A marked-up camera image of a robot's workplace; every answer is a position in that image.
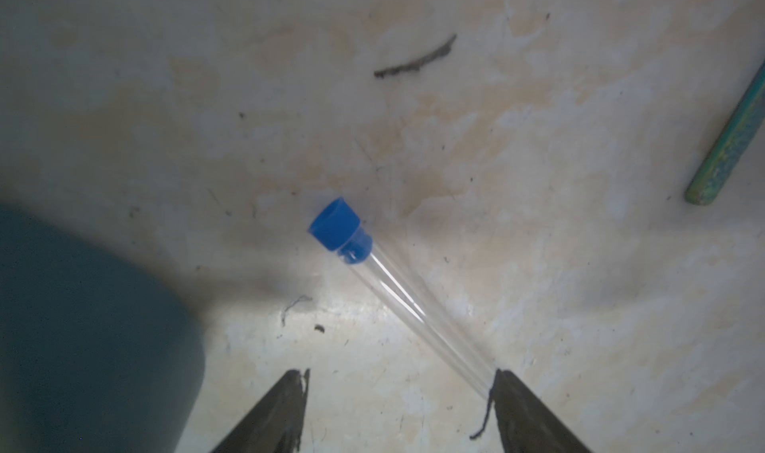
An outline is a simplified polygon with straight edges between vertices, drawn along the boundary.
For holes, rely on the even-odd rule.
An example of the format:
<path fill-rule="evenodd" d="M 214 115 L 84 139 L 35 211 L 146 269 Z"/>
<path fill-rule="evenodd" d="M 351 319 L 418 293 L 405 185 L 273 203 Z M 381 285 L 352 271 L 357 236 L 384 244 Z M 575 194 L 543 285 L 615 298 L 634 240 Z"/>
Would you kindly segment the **test tube blue cap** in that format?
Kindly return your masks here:
<path fill-rule="evenodd" d="M 339 197 L 312 221 L 308 232 L 335 254 L 407 327 L 418 335 L 482 398 L 495 367 L 476 341 L 442 307 L 422 278 L 392 255 L 379 237 Z"/>

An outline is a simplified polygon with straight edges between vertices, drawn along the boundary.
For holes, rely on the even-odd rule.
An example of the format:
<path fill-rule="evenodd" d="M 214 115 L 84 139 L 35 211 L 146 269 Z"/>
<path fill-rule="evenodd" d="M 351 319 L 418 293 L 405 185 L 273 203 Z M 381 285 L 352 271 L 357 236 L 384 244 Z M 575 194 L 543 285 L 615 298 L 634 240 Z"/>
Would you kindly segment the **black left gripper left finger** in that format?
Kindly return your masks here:
<path fill-rule="evenodd" d="M 213 452 L 299 452 L 310 376 L 310 369 L 286 371 Z"/>

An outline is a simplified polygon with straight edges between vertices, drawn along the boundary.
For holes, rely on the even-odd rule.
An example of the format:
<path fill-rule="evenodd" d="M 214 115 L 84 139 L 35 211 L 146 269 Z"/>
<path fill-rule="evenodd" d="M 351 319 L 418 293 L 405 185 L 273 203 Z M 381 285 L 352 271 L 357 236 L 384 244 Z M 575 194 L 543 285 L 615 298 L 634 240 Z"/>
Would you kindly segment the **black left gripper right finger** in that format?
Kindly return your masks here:
<path fill-rule="evenodd" d="M 491 411 L 505 453 L 591 452 L 512 371 L 497 369 L 483 423 L 470 440 L 484 433 Z"/>

